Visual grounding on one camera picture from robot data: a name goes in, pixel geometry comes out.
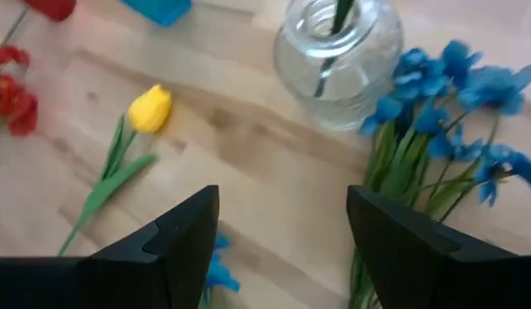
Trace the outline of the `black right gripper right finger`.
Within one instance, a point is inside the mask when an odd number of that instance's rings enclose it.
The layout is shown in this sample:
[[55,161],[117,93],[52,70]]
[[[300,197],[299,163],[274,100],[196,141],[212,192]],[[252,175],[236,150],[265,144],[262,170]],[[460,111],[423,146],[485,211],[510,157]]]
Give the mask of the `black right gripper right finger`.
[[531,309],[531,255],[518,256],[361,185],[347,217],[383,309]]

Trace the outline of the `turquoise glass vase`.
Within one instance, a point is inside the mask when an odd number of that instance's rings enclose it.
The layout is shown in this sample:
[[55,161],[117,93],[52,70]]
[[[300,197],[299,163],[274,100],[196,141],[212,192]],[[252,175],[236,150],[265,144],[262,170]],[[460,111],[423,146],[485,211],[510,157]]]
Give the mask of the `turquoise glass vase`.
[[191,0],[120,0],[135,12],[162,26],[170,27],[187,14]]

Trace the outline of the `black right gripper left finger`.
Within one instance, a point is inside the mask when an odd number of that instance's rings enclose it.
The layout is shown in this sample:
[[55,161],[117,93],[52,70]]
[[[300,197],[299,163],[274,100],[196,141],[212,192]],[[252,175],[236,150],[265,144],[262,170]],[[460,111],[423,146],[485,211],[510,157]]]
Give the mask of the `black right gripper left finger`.
[[208,185],[85,257],[0,257],[0,309],[197,309],[214,250]]

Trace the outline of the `clear glass vase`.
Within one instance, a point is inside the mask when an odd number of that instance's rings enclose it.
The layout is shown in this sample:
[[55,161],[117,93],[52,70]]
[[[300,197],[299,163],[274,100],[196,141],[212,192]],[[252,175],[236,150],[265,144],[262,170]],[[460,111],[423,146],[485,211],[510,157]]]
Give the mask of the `clear glass vase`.
[[[308,116],[331,130],[352,130],[389,91],[403,30],[390,0],[354,0],[343,29],[329,36],[336,5],[337,0],[291,0],[273,57],[279,79]],[[320,68],[334,56],[323,95],[314,98]]]

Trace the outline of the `yellow artificial tulip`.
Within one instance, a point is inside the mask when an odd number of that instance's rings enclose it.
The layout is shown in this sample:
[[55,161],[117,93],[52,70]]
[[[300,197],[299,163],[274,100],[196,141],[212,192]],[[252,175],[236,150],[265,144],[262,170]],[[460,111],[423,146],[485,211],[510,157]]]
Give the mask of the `yellow artificial tulip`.
[[59,257],[64,255],[93,214],[106,205],[128,180],[156,161],[156,154],[145,154],[127,165],[123,164],[124,156],[136,135],[158,133],[168,120],[171,109],[171,93],[156,84],[134,99],[127,112],[120,116],[98,181],[88,194],[75,225],[62,243],[57,253]]

